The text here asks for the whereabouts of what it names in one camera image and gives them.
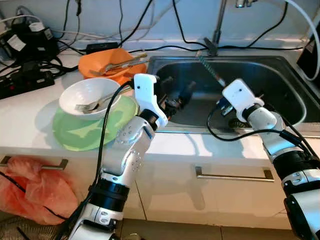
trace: power adapter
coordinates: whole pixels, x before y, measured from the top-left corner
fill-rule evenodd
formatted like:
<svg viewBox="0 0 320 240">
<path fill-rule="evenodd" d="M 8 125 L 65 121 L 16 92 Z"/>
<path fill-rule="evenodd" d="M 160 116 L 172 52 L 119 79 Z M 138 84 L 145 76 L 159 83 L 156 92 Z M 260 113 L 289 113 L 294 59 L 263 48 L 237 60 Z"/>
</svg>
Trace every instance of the power adapter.
<svg viewBox="0 0 320 240">
<path fill-rule="evenodd" d="M 116 41 L 113 41 L 113 42 L 88 44 L 84 51 L 86 54 L 92 54 L 95 52 L 100 52 L 100 51 L 109 50 L 109 49 L 116 49 L 116 48 L 118 48 L 118 43 Z"/>
</svg>

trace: kitchen countertop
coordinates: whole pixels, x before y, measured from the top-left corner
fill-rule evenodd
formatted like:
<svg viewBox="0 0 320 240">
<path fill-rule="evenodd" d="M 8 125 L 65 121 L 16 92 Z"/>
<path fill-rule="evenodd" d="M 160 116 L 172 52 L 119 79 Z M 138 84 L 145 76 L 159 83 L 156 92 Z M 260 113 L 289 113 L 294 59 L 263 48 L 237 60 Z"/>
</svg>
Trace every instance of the kitchen countertop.
<svg viewBox="0 0 320 240">
<path fill-rule="evenodd" d="M 275 50 L 230 50 L 219 51 L 220 56 L 261 56 L 278 55 L 285 57 L 297 69 L 296 60 L 300 51 Z M 148 52 L 149 56 L 194 56 L 194 52 L 166 49 Z M 73 67 L 80 56 L 71 50 L 60 54 L 66 67 Z M 38 155 L 56 157 L 96 158 L 98 150 L 85 152 L 69 151 L 55 140 L 52 122 L 61 93 L 70 85 L 82 80 L 78 72 L 70 72 L 55 80 L 55 85 L 23 93 L 0 100 L 0 153 L 8 155 Z M 320 154 L 320 139 L 309 138 L 309 143 Z M 215 159 L 266 160 L 267 156 L 258 136 L 250 136 L 241 141 L 225 143 L 208 134 L 157 133 L 147 154 L 166 156 L 202 156 Z"/>
</svg>

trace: floor tile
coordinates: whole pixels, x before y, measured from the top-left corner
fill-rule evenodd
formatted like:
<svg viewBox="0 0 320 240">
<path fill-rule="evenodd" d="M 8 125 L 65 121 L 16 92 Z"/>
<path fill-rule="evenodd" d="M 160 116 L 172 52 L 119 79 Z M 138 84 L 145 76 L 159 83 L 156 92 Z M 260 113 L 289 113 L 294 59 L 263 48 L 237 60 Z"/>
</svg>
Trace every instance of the floor tile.
<svg viewBox="0 0 320 240">
<path fill-rule="evenodd" d="M 291 230 L 222 226 L 223 240 L 297 240 Z"/>
<path fill-rule="evenodd" d="M 145 240 L 221 240 L 218 226 L 125 219 L 121 236 L 132 233 Z"/>
</svg>

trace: white bowl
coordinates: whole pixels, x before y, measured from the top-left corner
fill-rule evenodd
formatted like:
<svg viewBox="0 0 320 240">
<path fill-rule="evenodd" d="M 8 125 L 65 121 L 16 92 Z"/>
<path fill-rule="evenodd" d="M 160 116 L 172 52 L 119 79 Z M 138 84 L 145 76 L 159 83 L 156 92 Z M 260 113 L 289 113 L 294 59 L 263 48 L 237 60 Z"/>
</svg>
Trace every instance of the white bowl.
<svg viewBox="0 0 320 240">
<path fill-rule="evenodd" d="M 88 114 L 75 110 L 75 106 L 77 104 L 89 104 L 97 101 L 103 96 L 114 93 L 119 87 L 119 83 L 108 78 L 88 78 L 76 82 L 64 90 L 59 98 L 59 105 L 67 114 L 71 114 L 84 120 L 98 120 L 105 116 L 110 100 L 107 100 L 103 104 L 105 108 Z M 113 101 L 110 112 L 115 108 L 119 98 L 120 96 L 117 96 Z"/>
</svg>

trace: sink basin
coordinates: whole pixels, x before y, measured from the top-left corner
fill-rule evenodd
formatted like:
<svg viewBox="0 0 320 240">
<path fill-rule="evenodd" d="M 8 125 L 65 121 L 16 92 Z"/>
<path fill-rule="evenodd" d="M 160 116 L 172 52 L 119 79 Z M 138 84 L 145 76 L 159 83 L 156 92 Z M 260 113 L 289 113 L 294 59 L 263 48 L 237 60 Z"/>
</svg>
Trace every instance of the sink basin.
<svg viewBox="0 0 320 240">
<path fill-rule="evenodd" d="M 241 78 L 257 97 L 273 106 L 295 125 L 310 123 L 320 129 L 320 100 L 307 89 L 303 80 L 280 56 L 223 56 L 206 59 L 226 84 Z M 176 98 L 190 81 L 196 89 L 190 103 L 173 116 L 164 132 L 199 132 L 206 128 L 209 112 L 222 97 L 222 87 L 196 57 L 155 56 L 149 61 L 148 73 L 161 79 L 175 79 L 170 98 Z M 210 125 L 223 132 L 232 132 L 236 114 L 232 111 L 223 117 L 216 112 Z"/>
</svg>

